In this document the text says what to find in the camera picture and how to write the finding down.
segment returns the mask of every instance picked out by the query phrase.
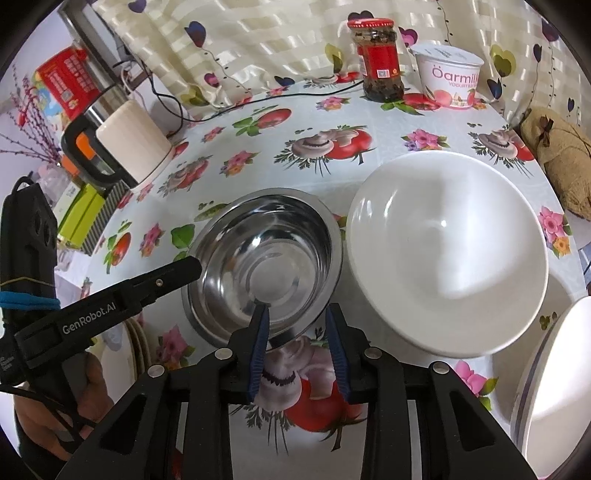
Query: glass jar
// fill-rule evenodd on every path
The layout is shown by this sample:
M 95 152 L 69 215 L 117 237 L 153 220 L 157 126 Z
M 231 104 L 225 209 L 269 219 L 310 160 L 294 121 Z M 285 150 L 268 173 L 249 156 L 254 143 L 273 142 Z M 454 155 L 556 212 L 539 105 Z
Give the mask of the glass jar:
M 396 31 L 389 18 L 350 20 L 363 74 L 365 96 L 374 102 L 395 102 L 404 96 L 396 50 Z

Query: floral tablecloth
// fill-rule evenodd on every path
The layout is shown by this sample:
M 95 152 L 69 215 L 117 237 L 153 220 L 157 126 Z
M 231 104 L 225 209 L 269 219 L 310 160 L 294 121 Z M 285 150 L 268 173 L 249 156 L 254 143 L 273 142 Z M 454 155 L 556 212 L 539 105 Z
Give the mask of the floral tablecloth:
M 346 85 L 316 81 L 282 87 L 268 92 L 273 98 L 266 102 L 246 103 L 188 129 L 163 174 L 121 201 L 93 255 L 85 291 L 94 293 L 183 258 L 209 218 L 259 189 L 290 187 L 317 195 L 337 217 L 346 241 L 353 196 L 381 164 L 408 151 L 471 155 L 522 191 L 538 213 L 550 258 L 539 320 L 518 341 L 489 357 L 443 359 L 509 432 L 525 363 L 556 317 L 587 294 L 560 204 L 525 145 L 482 101 L 467 111 L 451 111 L 413 87 L 404 100 L 383 105 L 366 100 L 360 86 L 328 96 L 281 96 L 330 93 Z M 513 248 L 512 232 L 498 232 L 496 240 Z M 346 256 L 332 300 L 340 303 L 350 325 L 361 327 L 373 345 L 400 361 L 426 366 L 436 359 L 402 340 L 372 310 Z M 179 291 L 147 307 L 141 322 L 152 357 L 168 368 L 196 363 L 214 350 L 190 326 Z M 237 408 L 230 417 L 235 478 L 359 478 L 365 413 L 338 393 L 326 347 L 319 321 L 308 336 L 267 355 L 269 375 L 255 404 Z M 182 448 L 182 438 L 178 445 Z M 419 472 L 415 463 L 417 478 Z

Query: blue rubber band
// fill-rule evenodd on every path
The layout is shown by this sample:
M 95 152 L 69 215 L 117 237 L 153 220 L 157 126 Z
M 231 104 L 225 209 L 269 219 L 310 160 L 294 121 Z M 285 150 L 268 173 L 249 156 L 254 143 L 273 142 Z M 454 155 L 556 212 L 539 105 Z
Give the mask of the blue rubber band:
M 0 291 L 0 307 L 9 310 L 59 310 L 58 299 L 37 297 L 29 293 L 17 293 L 14 291 Z

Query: blue gripper pad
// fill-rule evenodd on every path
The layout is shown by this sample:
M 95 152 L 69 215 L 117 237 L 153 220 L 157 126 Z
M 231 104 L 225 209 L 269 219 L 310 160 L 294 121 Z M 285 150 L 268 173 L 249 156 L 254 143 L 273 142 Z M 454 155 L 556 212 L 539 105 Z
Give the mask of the blue gripper pad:
M 330 306 L 326 308 L 326 335 L 329 340 L 330 356 L 332 357 L 335 368 L 336 384 L 345 401 L 349 401 L 351 395 L 349 363 L 347 362 L 345 349 L 341 343 L 336 320 Z
M 254 343 L 254 347 L 252 349 L 252 356 L 251 362 L 249 365 L 250 370 L 250 377 L 249 377 L 249 384 L 248 384 L 248 395 L 249 399 L 252 402 L 258 393 L 258 389 L 261 386 L 261 375 L 262 375 L 262 368 L 265 362 L 265 353 L 267 351 L 267 341 L 269 339 L 269 307 L 265 305 L 262 314 L 261 314 L 261 321 L 259 323 L 259 328 L 256 333 L 256 339 Z

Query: patterned curtain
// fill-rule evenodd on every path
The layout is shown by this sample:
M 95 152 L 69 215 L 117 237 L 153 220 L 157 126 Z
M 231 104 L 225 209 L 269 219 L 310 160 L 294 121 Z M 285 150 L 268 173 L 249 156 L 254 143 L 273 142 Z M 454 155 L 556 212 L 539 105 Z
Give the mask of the patterned curtain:
M 543 105 L 591 132 L 591 86 L 557 31 L 524 0 L 97 0 L 93 8 L 201 118 L 253 94 L 346 82 L 359 70 L 346 22 L 392 18 L 407 47 L 450 44 L 485 60 L 479 92 L 515 125 Z

